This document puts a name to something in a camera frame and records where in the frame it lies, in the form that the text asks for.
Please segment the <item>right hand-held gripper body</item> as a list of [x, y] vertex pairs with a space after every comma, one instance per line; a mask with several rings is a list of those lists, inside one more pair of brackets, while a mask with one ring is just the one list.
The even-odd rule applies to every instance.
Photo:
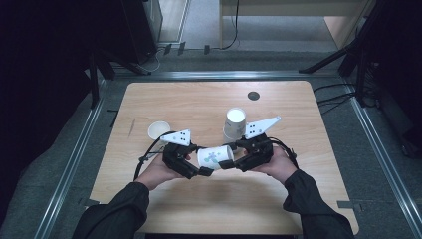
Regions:
[[243, 172], [268, 163], [273, 156], [273, 143], [266, 131], [281, 120], [280, 116], [247, 122], [245, 133], [236, 141], [236, 146], [244, 148], [247, 154], [236, 160], [236, 167]]

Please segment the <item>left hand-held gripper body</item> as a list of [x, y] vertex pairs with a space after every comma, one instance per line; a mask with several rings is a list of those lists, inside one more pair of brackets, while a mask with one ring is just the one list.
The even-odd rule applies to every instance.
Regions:
[[178, 174], [191, 179], [198, 174], [199, 169], [187, 159], [190, 153], [197, 149], [197, 145], [191, 142], [191, 131], [169, 131], [160, 137], [166, 142], [162, 160], [166, 166]]

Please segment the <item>white floral paper cup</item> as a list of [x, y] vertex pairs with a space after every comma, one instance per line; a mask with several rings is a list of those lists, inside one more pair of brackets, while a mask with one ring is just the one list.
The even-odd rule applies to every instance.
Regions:
[[220, 162], [234, 159], [233, 150], [228, 145], [219, 147], [201, 148], [197, 151], [199, 166], [218, 170], [221, 168]]
[[156, 140], [168, 131], [170, 131], [170, 125], [166, 121], [155, 121], [149, 126], [147, 134], [151, 139]]

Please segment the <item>stack of white paper cups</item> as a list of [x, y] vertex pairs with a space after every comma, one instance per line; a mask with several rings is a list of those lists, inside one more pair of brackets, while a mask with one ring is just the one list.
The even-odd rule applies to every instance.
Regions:
[[223, 138], [225, 142], [233, 142], [242, 137], [245, 133], [246, 113], [240, 108], [231, 108], [226, 113], [226, 120], [223, 127]]

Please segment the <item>person's left hand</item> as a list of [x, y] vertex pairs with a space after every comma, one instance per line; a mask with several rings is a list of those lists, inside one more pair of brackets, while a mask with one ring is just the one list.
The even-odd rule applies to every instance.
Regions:
[[134, 181], [143, 184], [151, 191], [164, 182], [178, 178], [182, 178], [182, 175], [170, 169], [159, 155]]

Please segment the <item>person's right hand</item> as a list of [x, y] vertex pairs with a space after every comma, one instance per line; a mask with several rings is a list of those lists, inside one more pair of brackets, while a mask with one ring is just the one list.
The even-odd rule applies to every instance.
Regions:
[[286, 180], [298, 169], [289, 160], [288, 155], [279, 147], [273, 147], [274, 154], [268, 163], [253, 168], [255, 172], [261, 172], [272, 176], [276, 180], [285, 184]]

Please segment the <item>black tripod stand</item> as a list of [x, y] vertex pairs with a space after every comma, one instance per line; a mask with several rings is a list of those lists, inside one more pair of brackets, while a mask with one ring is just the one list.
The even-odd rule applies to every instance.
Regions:
[[111, 62], [116, 62], [127, 70], [141, 76], [149, 76], [151, 71], [142, 70], [140, 67], [118, 57], [117, 55], [101, 49], [92, 49], [89, 55], [89, 78], [91, 82], [91, 109], [93, 110], [100, 102], [100, 87], [98, 72], [101, 72], [106, 79], [113, 80], [115, 71]]
[[383, 8], [385, 7], [385, 0], [376, 0], [373, 9], [371, 10], [365, 23], [362, 25], [359, 33], [348, 45], [335, 53], [329, 55], [316, 64], [299, 70], [300, 74], [313, 74], [319, 69], [327, 66], [335, 60], [343, 57], [340, 67], [337, 69], [341, 77], [348, 77], [354, 68], [357, 68], [357, 79], [355, 83], [354, 97], [362, 107], [365, 106], [364, 102], [364, 80], [365, 72], [368, 63], [368, 53], [370, 45], [374, 42], [374, 29], [375, 25], [379, 22], [382, 15]]

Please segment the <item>black computer tower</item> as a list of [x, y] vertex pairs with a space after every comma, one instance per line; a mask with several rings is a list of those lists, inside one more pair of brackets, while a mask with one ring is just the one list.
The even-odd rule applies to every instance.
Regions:
[[159, 0], [121, 0], [136, 55], [141, 63], [157, 52], [163, 16]]

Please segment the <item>light wooden desk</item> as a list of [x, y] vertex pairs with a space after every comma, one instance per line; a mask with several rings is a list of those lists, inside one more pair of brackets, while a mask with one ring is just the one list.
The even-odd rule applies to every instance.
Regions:
[[376, 0], [219, 0], [220, 44], [224, 16], [323, 16], [340, 49], [354, 39], [360, 20]]

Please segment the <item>metal floor rail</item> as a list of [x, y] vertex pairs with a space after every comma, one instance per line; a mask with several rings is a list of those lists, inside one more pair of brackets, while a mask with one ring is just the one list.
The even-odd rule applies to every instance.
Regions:
[[422, 213], [394, 165], [386, 144], [375, 128], [367, 108], [362, 107], [358, 100], [352, 100], [351, 104], [414, 238], [422, 239]]
[[90, 110], [84, 121], [58, 184], [48, 200], [47, 208], [42, 214], [33, 239], [53, 239], [60, 226], [64, 226], [65, 232], [68, 232], [75, 224], [82, 208], [80, 200], [85, 198], [75, 187], [75, 180], [103, 111], [110, 86], [111, 81], [101, 80], [101, 98]]

